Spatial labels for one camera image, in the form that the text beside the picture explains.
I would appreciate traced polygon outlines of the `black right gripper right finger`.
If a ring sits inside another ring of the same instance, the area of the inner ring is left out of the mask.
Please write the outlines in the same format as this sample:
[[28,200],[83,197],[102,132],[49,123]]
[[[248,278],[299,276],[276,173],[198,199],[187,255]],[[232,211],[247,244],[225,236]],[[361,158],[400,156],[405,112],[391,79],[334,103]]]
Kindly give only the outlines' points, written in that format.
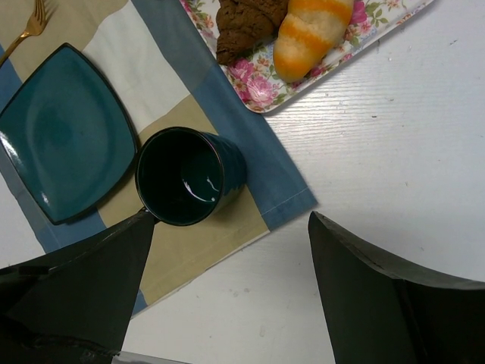
[[338,363],[482,363],[484,284],[410,262],[312,212],[314,271]]

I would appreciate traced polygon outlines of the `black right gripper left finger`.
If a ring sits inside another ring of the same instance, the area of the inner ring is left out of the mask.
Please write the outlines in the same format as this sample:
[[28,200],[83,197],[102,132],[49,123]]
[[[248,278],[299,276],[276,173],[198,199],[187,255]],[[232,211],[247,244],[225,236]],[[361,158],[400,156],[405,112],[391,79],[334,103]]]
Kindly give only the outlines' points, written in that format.
[[110,363],[119,355],[155,220],[134,216],[1,269],[3,363]]

